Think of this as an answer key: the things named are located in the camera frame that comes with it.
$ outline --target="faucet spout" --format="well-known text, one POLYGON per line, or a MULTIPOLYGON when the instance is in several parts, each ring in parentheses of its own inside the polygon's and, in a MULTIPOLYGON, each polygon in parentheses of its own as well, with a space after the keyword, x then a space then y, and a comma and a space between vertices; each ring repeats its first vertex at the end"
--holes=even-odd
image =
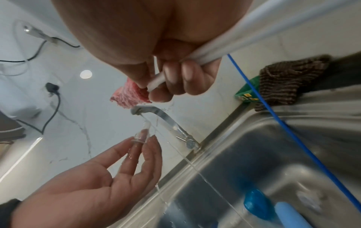
POLYGON ((140 115, 142 113, 151 112, 162 118, 173 130, 178 132, 180 135, 182 135, 182 138, 178 137, 182 141, 185 141, 188 149, 199 149, 200 144, 191 136, 188 134, 181 126, 179 126, 168 114, 166 114, 161 109, 154 107, 154 106, 134 106, 130 110, 132 115, 140 115))

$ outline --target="white circular spot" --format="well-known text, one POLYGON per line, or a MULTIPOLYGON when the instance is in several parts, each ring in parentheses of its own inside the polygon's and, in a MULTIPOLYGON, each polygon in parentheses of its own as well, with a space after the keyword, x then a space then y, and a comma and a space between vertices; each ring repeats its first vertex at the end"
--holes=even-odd
POLYGON ((93 73, 88 69, 86 69, 80 73, 80 77, 82 79, 89 79, 89 78, 91 78, 92 75, 93 75, 93 73))

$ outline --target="black sleeve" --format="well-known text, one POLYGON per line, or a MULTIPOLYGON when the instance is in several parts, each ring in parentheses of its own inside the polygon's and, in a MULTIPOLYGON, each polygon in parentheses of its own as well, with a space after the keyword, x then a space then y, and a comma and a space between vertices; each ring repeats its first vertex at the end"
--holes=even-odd
POLYGON ((0 228, 9 228, 11 213, 21 203, 18 199, 12 199, 7 203, 0 205, 0 228))

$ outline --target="dish rag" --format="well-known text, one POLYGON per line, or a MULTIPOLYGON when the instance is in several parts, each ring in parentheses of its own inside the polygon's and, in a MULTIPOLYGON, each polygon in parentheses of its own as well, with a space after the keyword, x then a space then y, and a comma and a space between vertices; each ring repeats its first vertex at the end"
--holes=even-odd
MULTIPOLYGON (((324 54, 268 65, 259 72, 259 93, 270 106, 294 104, 298 88, 322 75, 331 59, 330 55, 324 54)), ((262 103, 256 104, 257 112, 264 109, 262 103)))

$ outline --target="green package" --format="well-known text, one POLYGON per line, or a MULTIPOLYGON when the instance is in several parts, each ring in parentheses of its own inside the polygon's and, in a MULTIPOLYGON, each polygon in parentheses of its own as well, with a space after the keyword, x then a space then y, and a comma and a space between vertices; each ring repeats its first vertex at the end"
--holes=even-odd
MULTIPOLYGON (((251 84, 259 90, 259 76, 256 76, 250 79, 251 84)), ((235 95, 235 98, 242 100, 244 103, 257 103, 259 99, 257 95, 253 92, 251 87, 248 84, 245 84, 235 95)))

